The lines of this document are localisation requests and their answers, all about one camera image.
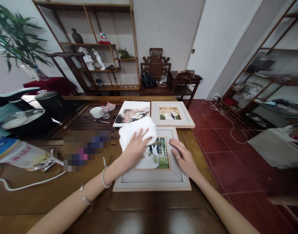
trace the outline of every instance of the black bag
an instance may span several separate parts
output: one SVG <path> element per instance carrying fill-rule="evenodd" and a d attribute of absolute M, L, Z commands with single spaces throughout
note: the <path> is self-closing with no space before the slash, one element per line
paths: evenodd
<path fill-rule="evenodd" d="M 150 73 L 143 74 L 142 82 L 146 88 L 152 88 L 157 85 L 155 79 L 152 77 L 152 75 Z"/>

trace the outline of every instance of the red tile floor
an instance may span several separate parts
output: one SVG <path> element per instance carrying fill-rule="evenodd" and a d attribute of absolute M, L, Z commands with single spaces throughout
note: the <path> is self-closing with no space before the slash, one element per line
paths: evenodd
<path fill-rule="evenodd" d="M 205 102 L 193 100 L 189 113 L 196 125 L 194 134 L 223 197 L 261 234 L 298 233 L 293 218 L 267 198 L 298 192 L 298 169 L 271 167 L 250 144 L 237 143 L 230 136 L 232 123 Z M 246 128 L 230 114 L 226 116 L 234 122 L 234 138 L 245 142 L 240 130 Z"/>

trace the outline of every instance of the white towel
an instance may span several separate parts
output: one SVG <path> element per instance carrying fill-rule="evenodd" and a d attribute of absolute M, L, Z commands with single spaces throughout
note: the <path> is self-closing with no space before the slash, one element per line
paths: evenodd
<path fill-rule="evenodd" d="M 152 137 L 152 139 L 147 144 L 147 145 L 152 145 L 156 141 L 157 131 L 156 131 L 156 125 L 151 119 L 151 117 L 146 116 L 141 118 L 140 120 L 136 120 L 134 122 L 124 125 L 124 127 L 121 127 L 119 130 L 119 134 L 120 134 L 120 144 L 122 147 L 122 151 L 126 149 L 126 146 L 130 142 L 134 132 L 137 132 L 137 135 L 138 135 L 140 129 L 143 129 L 143 132 L 145 132 L 147 128 L 149 130 L 143 136 L 142 140 L 146 140 Z"/>

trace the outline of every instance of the bracelet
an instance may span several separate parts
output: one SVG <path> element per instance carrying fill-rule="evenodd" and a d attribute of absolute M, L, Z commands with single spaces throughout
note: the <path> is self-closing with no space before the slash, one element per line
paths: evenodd
<path fill-rule="evenodd" d="M 106 183 L 104 182 L 103 174 L 104 174 L 104 171 L 108 168 L 108 167 L 106 166 L 106 161 L 105 161 L 104 157 L 103 157 L 103 164 L 104 164 L 105 168 L 104 168 L 103 171 L 102 171 L 102 183 L 103 183 L 104 188 L 105 188 L 105 189 L 108 189 L 108 188 L 110 188 L 110 186 L 112 185 L 112 183 L 109 184 L 109 185 L 106 185 Z"/>
<path fill-rule="evenodd" d="M 80 188 L 80 192 L 83 191 L 84 189 L 84 184 L 82 184 L 81 188 Z M 85 201 L 88 205 L 90 205 L 92 202 L 90 200 L 87 199 L 86 196 L 83 197 L 83 201 Z"/>

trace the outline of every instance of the photo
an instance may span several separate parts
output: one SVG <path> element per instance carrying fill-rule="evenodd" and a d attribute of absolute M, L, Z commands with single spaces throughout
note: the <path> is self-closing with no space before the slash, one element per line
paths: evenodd
<path fill-rule="evenodd" d="M 160 120 L 181 120 L 177 107 L 160 107 Z"/>
<path fill-rule="evenodd" d="M 170 169 L 165 136 L 158 137 L 152 145 L 146 147 L 135 169 Z"/>
<path fill-rule="evenodd" d="M 128 124 L 145 117 L 149 111 L 150 107 L 144 107 L 140 109 L 125 109 L 116 117 L 115 123 Z"/>

